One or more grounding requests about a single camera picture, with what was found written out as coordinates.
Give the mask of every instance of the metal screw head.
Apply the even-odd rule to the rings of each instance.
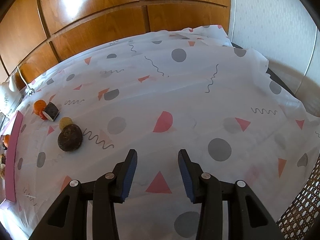
[[[69,183],[69,185],[70,185],[71,187],[78,186],[78,184],[79,184],[79,182],[78,182],[77,180],[72,180],[72,181],[70,181],[70,183]]]
[[[204,172],[201,174],[201,178],[203,178],[203,179],[210,179],[210,177],[211,177],[211,175],[209,173]]]
[[[239,180],[239,181],[237,181],[237,185],[239,186],[239,187],[245,187],[245,182],[243,181],[243,180]]]
[[[112,172],[108,172],[106,175],[105,175],[106,179],[113,179],[115,177],[115,175],[112,173]]]

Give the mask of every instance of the yellow ball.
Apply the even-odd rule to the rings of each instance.
[[[62,131],[67,125],[73,124],[73,121],[70,117],[63,117],[59,122],[59,128]]]

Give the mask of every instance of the pink semicircle print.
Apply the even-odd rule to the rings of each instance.
[[[163,111],[162,114],[159,116],[156,125],[153,129],[153,132],[166,132],[170,129],[173,123],[172,114],[169,112]]]

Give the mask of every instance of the squiggly line print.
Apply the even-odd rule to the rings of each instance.
[[[132,48],[130,49],[131,51],[137,52],[136,50],[133,49],[133,45],[128,44],[129,46],[132,46]]]
[[[115,41],[113,41],[113,42],[110,42],[109,44],[110,44],[110,46],[112,46],[112,45],[114,45],[116,42],[118,42],[119,40],[115,40]]]
[[[151,61],[151,64],[157,69],[157,72],[161,73],[162,76],[164,77],[164,73],[161,72],[161,71],[159,71],[159,68],[153,64],[153,61],[152,61],[151,59],[147,58],[146,56],[144,56],[144,57],[145,57],[145,59],[150,60],[150,61]]]
[[[95,137],[97,137],[96,138],[96,144],[100,144],[100,143],[102,143],[103,142],[103,146],[102,146],[102,149],[108,149],[109,147],[112,147],[112,148],[114,148],[115,146],[113,145],[113,144],[110,144],[110,145],[108,145],[107,147],[105,147],[105,143],[106,143],[106,141],[105,140],[102,140],[102,141],[100,141],[100,142],[98,142],[98,140],[99,140],[99,135],[98,134],[96,134],[96,135],[94,135],[92,138],[90,138],[90,136],[92,136],[92,131],[88,131],[87,133],[85,133],[85,131],[87,130],[87,128],[84,130],[84,132],[83,132],[83,136],[86,136],[88,133],[90,133],[90,135],[89,135],[89,141],[91,141],[91,140],[93,140]]]
[[[212,77],[212,78],[215,78],[215,77],[216,77],[216,74],[218,73],[218,65],[219,65],[219,64],[216,65],[216,72],[213,74],[213,77]],[[205,93],[210,93],[209,86],[212,86],[212,85],[213,85],[213,80],[212,80],[212,78],[210,78],[211,81],[212,81],[212,83],[207,86],[208,92],[205,92]]]
[[[27,193],[27,192],[28,192],[28,190],[26,189],[26,187],[23,187],[23,193]],[[24,195],[24,196],[26,196],[27,198],[29,198],[30,201],[32,201],[33,206],[37,205],[37,203],[35,203],[35,197],[31,196],[30,193],[28,193],[28,195]]]
[[[119,72],[121,72],[121,71],[123,71],[124,69],[120,69],[120,70],[110,70],[110,72],[111,73],[113,73],[113,72],[117,72],[117,73],[119,73]]]
[[[81,102],[82,102],[82,101],[84,101],[84,99],[82,99],[80,102],[79,102],[79,100],[77,100],[77,101],[75,101],[75,100],[72,100],[72,101],[67,100],[67,101],[64,102],[64,105],[66,105],[66,104],[68,104],[69,106],[70,106],[71,104],[79,104],[79,105],[81,105]]]
[[[267,111],[267,110],[264,109],[264,108],[262,108],[262,110],[260,110],[259,108],[256,108],[255,110],[253,110],[253,108],[251,108],[251,110],[252,110],[252,112],[254,112],[255,114],[257,113],[257,110],[260,112],[260,114],[263,114],[263,110],[266,111],[267,114],[270,114],[270,112],[271,112],[271,113],[273,113],[274,115],[276,115],[276,113],[278,112],[277,110],[274,110],[274,111],[268,110],[268,111]]]

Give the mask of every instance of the pink triangle print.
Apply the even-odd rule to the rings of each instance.
[[[243,120],[241,118],[236,118],[235,117],[235,119],[237,120],[238,124],[241,126],[241,130],[243,132],[248,128],[249,124],[251,124],[251,122]]]
[[[158,172],[156,177],[153,179],[146,192],[149,193],[163,193],[172,194],[167,182],[165,181],[161,171]]]
[[[296,122],[297,122],[297,125],[298,125],[298,126],[300,127],[300,129],[302,130],[303,124],[304,124],[304,120],[301,120],[301,121],[296,120]]]
[[[49,129],[48,129],[48,133],[47,133],[47,136],[52,133],[54,131],[54,129],[52,128],[52,126],[50,125],[49,126]]]

